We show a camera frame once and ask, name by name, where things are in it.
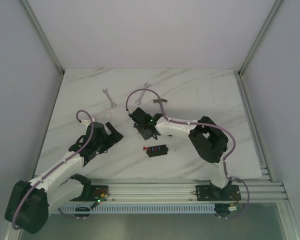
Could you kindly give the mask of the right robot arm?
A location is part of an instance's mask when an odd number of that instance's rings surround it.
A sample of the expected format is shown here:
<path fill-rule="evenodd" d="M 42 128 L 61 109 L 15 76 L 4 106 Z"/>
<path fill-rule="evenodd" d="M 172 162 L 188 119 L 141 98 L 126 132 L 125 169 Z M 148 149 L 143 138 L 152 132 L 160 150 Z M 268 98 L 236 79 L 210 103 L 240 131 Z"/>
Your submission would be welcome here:
<path fill-rule="evenodd" d="M 229 180 L 226 178 L 222 155 L 228 150 L 228 137 L 209 117 L 184 122 L 180 119 L 168 120 L 161 113 L 150 115 L 141 108 L 136 108 L 128 116 L 133 120 L 133 127 L 144 140 L 157 140 L 159 136 L 187 138 L 197 154 L 210 164 L 210 185 L 207 192 L 211 198 L 224 201 L 229 198 Z"/>

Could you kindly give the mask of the black fuse box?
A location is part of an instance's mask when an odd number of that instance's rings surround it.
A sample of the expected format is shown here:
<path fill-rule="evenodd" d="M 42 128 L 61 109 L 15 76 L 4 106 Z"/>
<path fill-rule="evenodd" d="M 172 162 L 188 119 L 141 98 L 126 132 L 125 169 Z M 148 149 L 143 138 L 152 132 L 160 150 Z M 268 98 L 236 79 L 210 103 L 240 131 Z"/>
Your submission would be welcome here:
<path fill-rule="evenodd" d="M 146 154 L 149 158 L 153 157 L 159 157 L 163 155 L 167 155 L 169 151 L 169 148 L 163 144 L 163 145 L 156 145 L 156 146 L 150 146 L 146 149 Z"/>

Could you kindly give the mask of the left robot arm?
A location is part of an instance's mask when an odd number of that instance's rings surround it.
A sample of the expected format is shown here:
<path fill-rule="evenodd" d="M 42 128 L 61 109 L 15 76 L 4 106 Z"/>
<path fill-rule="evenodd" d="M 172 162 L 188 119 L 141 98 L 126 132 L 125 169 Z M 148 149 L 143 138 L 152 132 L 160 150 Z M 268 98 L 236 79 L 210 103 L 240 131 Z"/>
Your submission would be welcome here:
<path fill-rule="evenodd" d="M 95 199 L 92 181 L 79 171 L 96 156 L 107 153 L 123 135 L 110 122 L 88 122 L 85 127 L 86 133 L 54 166 L 30 181 L 20 180 L 13 186 L 4 218 L 15 228 L 35 234 L 65 203 Z"/>

